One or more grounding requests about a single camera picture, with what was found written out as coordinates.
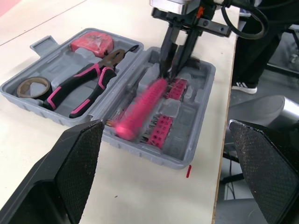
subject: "red mark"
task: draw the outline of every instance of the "red mark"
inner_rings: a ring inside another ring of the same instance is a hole
[[[191,166],[191,165],[189,165],[189,168],[188,168],[188,171],[187,171],[186,178],[189,178],[189,176],[190,176],[190,173],[191,173],[191,169],[192,169],[192,166]]]

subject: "pliers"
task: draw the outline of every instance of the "pliers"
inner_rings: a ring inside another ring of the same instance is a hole
[[[133,46],[129,51],[134,51],[139,45]],[[69,117],[77,118],[83,115],[94,101],[107,88],[109,81],[116,77],[115,66],[125,57],[127,53],[123,49],[116,50],[103,58],[99,63],[91,63],[78,71],[75,75],[62,82],[52,94],[44,101],[43,107],[54,111],[65,100],[65,98],[80,85],[99,77],[98,83],[91,95],[76,109]]]

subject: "white shoe sole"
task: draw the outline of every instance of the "white shoe sole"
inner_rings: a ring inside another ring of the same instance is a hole
[[[239,90],[248,94],[256,94],[257,92],[257,87],[252,89],[252,88],[245,88],[245,87],[240,87],[240,86],[232,86],[232,90]]]

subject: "person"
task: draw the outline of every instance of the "person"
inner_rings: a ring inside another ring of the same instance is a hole
[[[255,94],[260,76],[276,51],[281,36],[298,19],[299,0],[263,0],[260,10],[268,18],[270,27],[266,36],[259,40],[238,38],[235,51],[232,90]],[[260,32],[260,22],[252,16],[246,22],[243,32],[255,34]]]

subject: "black cable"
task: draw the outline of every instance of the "black cable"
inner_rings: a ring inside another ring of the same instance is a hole
[[[279,7],[290,5],[290,4],[292,4],[296,1],[298,1],[298,0],[286,1],[286,2],[276,4],[276,5],[273,5],[273,6],[258,6],[257,8],[260,9],[260,10],[274,9],[274,8],[279,8]]]
[[[227,23],[229,28],[235,34],[237,34],[239,37],[244,38],[244,39],[257,40],[257,39],[261,39],[262,37],[264,37],[268,33],[268,30],[269,30],[268,19],[259,9],[257,9],[256,7],[250,5],[249,3],[243,2],[241,0],[231,0],[230,4],[233,5],[233,6],[236,6],[238,8],[243,8],[243,9],[249,11],[256,20],[261,22],[261,25],[262,25],[262,30],[257,34],[244,33],[242,31],[238,30],[236,27],[234,27],[232,22],[229,20],[228,14],[225,10],[225,6],[223,6],[221,8],[221,12],[222,12],[224,21]]]

